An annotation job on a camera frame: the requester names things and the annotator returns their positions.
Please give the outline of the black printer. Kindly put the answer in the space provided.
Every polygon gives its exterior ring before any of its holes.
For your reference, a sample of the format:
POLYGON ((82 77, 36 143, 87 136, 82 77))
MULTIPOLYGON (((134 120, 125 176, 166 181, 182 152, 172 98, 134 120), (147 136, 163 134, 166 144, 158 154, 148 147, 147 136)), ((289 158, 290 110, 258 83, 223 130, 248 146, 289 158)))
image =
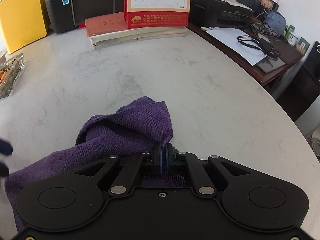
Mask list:
POLYGON ((198 28, 246 28, 253 10, 235 0, 190 0, 189 24, 198 28))

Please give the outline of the white paper sheet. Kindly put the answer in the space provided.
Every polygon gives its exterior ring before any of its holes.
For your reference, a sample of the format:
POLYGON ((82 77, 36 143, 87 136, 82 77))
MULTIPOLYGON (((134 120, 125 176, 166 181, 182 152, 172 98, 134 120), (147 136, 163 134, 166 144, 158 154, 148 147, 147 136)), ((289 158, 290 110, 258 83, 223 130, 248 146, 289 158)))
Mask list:
POLYGON ((247 35, 240 29, 219 27, 202 27, 201 29, 208 33, 210 36, 216 38, 218 41, 222 42, 228 48, 231 48, 231 50, 233 50, 234 52, 237 52, 251 66, 254 66, 267 57, 267 55, 265 55, 262 51, 249 48, 238 42, 238 36, 247 35))

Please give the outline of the yellow cardboard box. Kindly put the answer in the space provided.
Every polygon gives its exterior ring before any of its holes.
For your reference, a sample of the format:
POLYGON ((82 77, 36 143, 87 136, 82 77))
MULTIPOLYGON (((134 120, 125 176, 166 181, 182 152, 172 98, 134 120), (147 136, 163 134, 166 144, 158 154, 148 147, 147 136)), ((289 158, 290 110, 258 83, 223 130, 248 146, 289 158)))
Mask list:
POLYGON ((1 0, 1 38, 9 54, 47 36, 45 0, 1 0))

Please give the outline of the dark wooden desk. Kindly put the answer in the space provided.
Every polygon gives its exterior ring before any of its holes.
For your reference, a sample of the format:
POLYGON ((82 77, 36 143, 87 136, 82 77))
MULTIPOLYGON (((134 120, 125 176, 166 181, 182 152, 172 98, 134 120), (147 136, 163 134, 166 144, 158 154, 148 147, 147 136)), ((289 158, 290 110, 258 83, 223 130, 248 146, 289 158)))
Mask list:
POLYGON ((204 38, 243 68, 261 85, 281 78, 303 55, 282 38, 257 37, 251 29, 202 27, 205 20, 189 17, 189 29, 204 38))

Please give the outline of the blue grey bag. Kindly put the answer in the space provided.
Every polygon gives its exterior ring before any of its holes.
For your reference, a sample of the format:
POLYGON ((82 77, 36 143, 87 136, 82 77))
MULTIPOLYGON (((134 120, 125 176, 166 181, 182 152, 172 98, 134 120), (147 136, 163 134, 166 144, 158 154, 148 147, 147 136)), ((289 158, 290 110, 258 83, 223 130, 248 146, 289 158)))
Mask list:
POLYGON ((273 29, 277 34, 284 35, 286 29, 286 19, 277 11, 268 12, 265 16, 264 23, 273 29))

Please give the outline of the red desk calendar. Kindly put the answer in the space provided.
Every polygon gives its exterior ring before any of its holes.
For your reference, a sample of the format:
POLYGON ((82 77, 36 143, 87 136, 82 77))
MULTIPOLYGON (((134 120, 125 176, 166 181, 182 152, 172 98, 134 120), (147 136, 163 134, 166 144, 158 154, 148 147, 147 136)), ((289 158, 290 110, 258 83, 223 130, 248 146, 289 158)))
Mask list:
POLYGON ((186 27, 190 0, 124 0, 124 20, 129 29, 186 27))

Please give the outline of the dark cabinet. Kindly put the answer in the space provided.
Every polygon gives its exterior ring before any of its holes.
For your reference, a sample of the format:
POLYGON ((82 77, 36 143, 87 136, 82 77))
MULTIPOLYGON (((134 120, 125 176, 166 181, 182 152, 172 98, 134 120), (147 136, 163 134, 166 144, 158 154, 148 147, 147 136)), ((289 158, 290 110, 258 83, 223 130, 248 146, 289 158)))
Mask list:
POLYGON ((300 70, 277 102, 292 121, 297 121, 318 96, 319 42, 316 41, 300 70))

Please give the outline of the glass ashtray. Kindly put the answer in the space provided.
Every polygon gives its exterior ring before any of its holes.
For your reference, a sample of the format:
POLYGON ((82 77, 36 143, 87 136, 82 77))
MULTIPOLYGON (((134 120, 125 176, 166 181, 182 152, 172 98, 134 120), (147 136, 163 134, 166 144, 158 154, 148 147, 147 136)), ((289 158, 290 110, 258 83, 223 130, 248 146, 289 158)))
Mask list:
POLYGON ((12 93, 24 69, 25 60, 23 54, 18 54, 1 63, 1 100, 12 93))

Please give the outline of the black rounded case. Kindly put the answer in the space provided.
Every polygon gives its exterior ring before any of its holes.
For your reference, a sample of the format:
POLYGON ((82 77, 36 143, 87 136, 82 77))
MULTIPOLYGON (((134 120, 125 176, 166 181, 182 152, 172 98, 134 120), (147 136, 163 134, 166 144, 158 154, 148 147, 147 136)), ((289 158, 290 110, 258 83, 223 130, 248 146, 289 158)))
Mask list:
POLYGON ((45 3, 56 34, 79 28, 88 18, 124 11, 124 0, 45 0, 45 3))

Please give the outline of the stack of books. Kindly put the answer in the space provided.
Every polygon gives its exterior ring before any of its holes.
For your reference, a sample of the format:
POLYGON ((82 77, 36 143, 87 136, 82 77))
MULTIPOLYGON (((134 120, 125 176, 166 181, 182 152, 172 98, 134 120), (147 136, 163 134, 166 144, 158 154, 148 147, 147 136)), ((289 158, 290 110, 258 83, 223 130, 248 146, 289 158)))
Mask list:
POLYGON ((86 34, 94 49, 127 42, 185 36, 188 15, 182 12, 123 12, 88 18, 86 34))

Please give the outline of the purple microfiber towel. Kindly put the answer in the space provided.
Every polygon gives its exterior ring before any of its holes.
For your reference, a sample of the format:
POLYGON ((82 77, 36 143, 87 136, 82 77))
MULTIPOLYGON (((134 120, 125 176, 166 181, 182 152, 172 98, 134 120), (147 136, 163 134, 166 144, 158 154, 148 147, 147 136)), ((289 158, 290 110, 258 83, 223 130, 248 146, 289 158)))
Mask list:
POLYGON ((164 101, 138 98, 111 115, 94 115, 80 130, 75 146, 54 152, 22 170, 9 174, 5 191, 16 229, 23 224, 16 210, 18 194, 31 183, 79 168, 108 155, 151 152, 157 143, 166 145, 174 135, 164 101))

